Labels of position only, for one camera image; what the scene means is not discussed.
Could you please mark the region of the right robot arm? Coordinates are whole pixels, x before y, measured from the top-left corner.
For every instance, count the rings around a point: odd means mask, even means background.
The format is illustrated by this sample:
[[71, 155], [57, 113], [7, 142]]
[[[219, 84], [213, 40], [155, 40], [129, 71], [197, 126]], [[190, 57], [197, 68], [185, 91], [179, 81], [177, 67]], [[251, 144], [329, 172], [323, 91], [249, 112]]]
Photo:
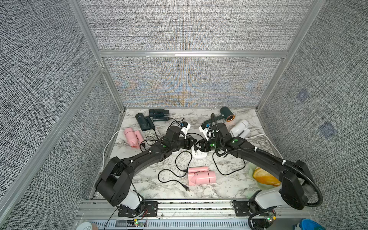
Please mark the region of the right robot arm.
[[208, 146], [218, 156], [232, 155], [253, 163], [281, 182], [276, 188], [257, 192], [252, 197], [258, 209], [274, 209], [287, 205], [302, 210], [305, 207], [318, 207], [323, 203], [323, 194], [306, 163], [282, 159], [241, 137], [234, 137], [223, 123], [206, 125], [200, 129], [209, 139]]

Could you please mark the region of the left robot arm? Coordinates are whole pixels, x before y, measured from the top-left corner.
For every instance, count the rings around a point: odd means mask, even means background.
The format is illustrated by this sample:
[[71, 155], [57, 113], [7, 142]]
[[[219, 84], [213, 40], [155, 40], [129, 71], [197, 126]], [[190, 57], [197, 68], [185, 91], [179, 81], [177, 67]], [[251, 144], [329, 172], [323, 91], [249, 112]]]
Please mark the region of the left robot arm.
[[174, 151], [190, 150], [196, 143], [193, 137], [182, 137], [183, 131], [177, 126], [168, 128], [166, 135], [153, 143], [147, 150], [129, 158], [110, 159], [100, 174], [95, 188], [113, 207], [138, 209], [144, 198], [132, 186], [134, 175], [145, 168], [159, 163]]

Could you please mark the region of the pink dryer front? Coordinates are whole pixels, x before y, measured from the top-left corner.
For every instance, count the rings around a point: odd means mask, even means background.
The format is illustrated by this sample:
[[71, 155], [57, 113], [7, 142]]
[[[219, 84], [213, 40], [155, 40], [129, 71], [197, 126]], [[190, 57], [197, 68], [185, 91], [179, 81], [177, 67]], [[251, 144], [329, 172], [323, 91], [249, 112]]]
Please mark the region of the pink dryer front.
[[188, 169], [189, 186], [214, 184], [216, 183], [216, 174], [209, 170], [207, 166], [193, 167]]

